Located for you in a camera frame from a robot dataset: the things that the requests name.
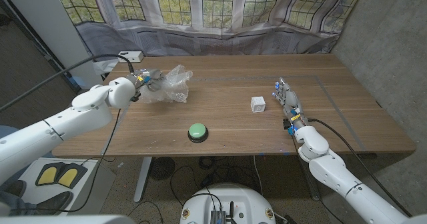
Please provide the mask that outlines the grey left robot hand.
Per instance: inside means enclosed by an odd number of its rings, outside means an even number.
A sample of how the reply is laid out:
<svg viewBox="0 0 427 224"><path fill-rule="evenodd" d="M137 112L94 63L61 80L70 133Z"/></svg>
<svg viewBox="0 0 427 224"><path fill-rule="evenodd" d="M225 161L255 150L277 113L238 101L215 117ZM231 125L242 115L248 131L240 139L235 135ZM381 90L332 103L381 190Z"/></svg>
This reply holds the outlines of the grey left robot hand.
<svg viewBox="0 0 427 224"><path fill-rule="evenodd" d="M140 69L128 75L127 78L134 84L136 91L147 87L149 91L156 92L161 89L165 76L160 69Z"/></svg>

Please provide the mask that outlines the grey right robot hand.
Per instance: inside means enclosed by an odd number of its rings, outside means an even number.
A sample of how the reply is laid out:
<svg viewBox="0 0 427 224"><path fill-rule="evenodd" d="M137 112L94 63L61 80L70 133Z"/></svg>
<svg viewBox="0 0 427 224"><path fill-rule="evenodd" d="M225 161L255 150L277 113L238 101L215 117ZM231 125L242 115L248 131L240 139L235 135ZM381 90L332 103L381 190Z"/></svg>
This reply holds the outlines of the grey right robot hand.
<svg viewBox="0 0 427 224"><path fill-rule="evenodd" d="M282 106L284 115L284 128L293 135L299 128L307 125L308 119L304 115L302 104L296 93L290 88L283 77L275 83L273 97L278 100Z"/></svg>

